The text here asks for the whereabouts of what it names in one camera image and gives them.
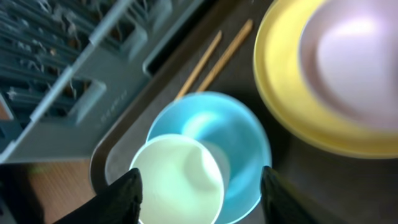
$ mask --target gray dish rack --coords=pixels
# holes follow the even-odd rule
[[[0,163],[89,158],[205,0],[1,0]]]

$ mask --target blue bowl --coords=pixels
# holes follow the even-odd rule
[[[262,168],[271,166],[271,150],[261,123],[240,101],[214,92],[187,95],[158,115],[147,141],[163,134],[190,136],[224,150],[231,178],[217,224],[240,221],[260,202]]]

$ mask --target plastic dishware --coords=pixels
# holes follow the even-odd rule
[[[143,145],[131,162],[142,176],[142,224],[212,224],[228,187],[229,164],[220,149],[178,134]]]
[[[271,151],[260,122],[244,104],[221,93],[187,95],[158,115],[147,140],[170,133],[210,142],[226,154],[231,178],[216,223],[236,223],[257,206],[262,168],[271,165]]]
[[[333,0],[300,38],[304,80],[325,106],[369,128],[398,130],[398,1]]]
[[[276,1],[266,13],[254,48],[259,93],[272,114],[292,133],[343,156],[398,157],[398,134],[347,122],[325,108],[307,88],[299,69],[299,39],[323,0]]]

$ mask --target yellow plate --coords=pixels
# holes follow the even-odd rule
[[[343,156],[398,157],[398,133],[379,133],[350,123],[323,107],[299,73],[299,38],[324,0],[279,0],[267,11],[254,48],[257,88],[274,116],[292,133]]]

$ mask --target wooden chopstick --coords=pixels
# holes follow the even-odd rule
[[[218,31],[216,37],[211,42],[210,46],[207,48],[205,54],[199,60],[198,64],[196,65],[191,75],[189,76],[188,80],[185,82],[184,86],[181,88],[180,92],[175,97],[176,100],[183,97],[187,93],[189,88],[191,88],[193,82],[198,78],[200,72],[203,70],[203,67],[205,67],[207,61],[209,61],[210,56],[213,54],[218,44],[220,43],[222,36],[223,36],[222,31]]]
[[[249,19],[243,25],[242,29],[239,31],[239,33],[231,42],[231,44],[228,46],[228,48],[225,50],[221,58],[217,61],[213,69],[211,69],[211,71],[209,72],[203,83],[199,86],[197,92],[205,91],[210,86],[213,80],[217,77],[220,71],[222,71],[227,62],[231,59],[235,51],[239,48],[239,46],[244,42],[246,37],[250,34],[252,29],[253,29],[253,20]]]

